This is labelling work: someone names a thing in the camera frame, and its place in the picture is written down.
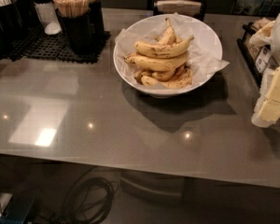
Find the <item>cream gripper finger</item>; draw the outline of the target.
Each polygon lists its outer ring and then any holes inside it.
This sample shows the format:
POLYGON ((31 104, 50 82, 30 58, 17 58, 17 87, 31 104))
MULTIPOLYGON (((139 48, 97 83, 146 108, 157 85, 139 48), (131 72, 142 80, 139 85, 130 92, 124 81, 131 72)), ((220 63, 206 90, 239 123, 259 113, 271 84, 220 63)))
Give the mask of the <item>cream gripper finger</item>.
POLYGON ((267 128, 280 119, 280 66, 265 72, 259 93, 251 122, 267 128))
POLYGON ((259 20, 252 24, 258 30, 250 37, 249 43, 255 46, 269 45, 271 42, 271 34, 275 21, 259 20))

